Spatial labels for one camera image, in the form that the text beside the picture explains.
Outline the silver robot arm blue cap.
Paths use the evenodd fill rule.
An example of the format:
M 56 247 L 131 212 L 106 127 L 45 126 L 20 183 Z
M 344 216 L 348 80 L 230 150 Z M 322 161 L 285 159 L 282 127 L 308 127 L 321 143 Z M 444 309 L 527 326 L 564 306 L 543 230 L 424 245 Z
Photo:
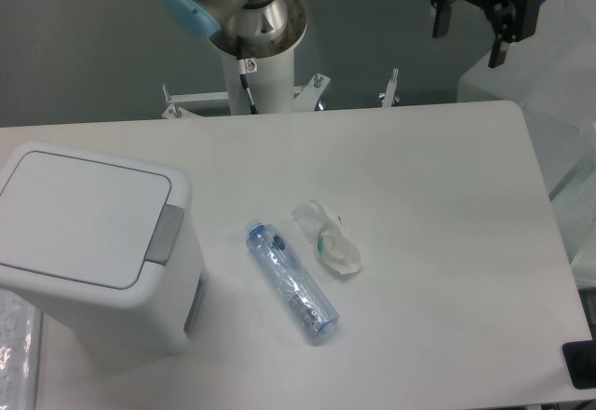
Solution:
M 432 35 L 449 30 L 456 0 L 427 0 L 435 11 Z M 462 0 L 479 8 L 491 24 L 491 68 L 502 65 L 511 44 L 535 34 L 542 0 Z M 162 0 L 169 16 L 188 34 L 244 60 L 277 56 L 303 38 L 307 25 L 300 0 Z

